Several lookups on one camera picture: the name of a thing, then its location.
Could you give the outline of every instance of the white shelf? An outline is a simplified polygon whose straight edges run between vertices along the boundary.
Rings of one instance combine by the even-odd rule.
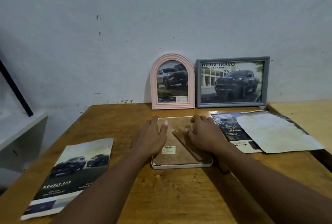
[[[47,115],[47,112],[37,112],[32,117],[28,117],[26,113],[0,115],[0,151],[47,117]]]

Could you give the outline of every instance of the framed photo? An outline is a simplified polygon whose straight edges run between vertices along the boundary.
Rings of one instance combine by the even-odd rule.
[[[150,84],[152,109],[195,107],[195,73],[182,55],[166,54],[156,60]]]
[[[197,108],[266,104],[270,57],[197,60]]]

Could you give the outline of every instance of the wooden surface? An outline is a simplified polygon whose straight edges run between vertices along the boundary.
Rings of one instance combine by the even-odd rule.
[[[332,100],[279,102],[269,106],[300,125],[332,154]]]
[[[252,108],[220,108],[221,112]],[[209,109],[152,111],[146,104],[91,106],[25,171],[0,198],[0,223],[19,223],[43,180],[66,145],[114,138],[110,166],[131,145],[140,124],[160,117],[208,115]],[[331,173],[309,152],[251,157],[332,198]],[[48,223],[52,216],[24,223]],[[266,213],[232,174],[223,175],[217,166],[153,170],[147,163],[135,180],[118,223],[272,223]]]

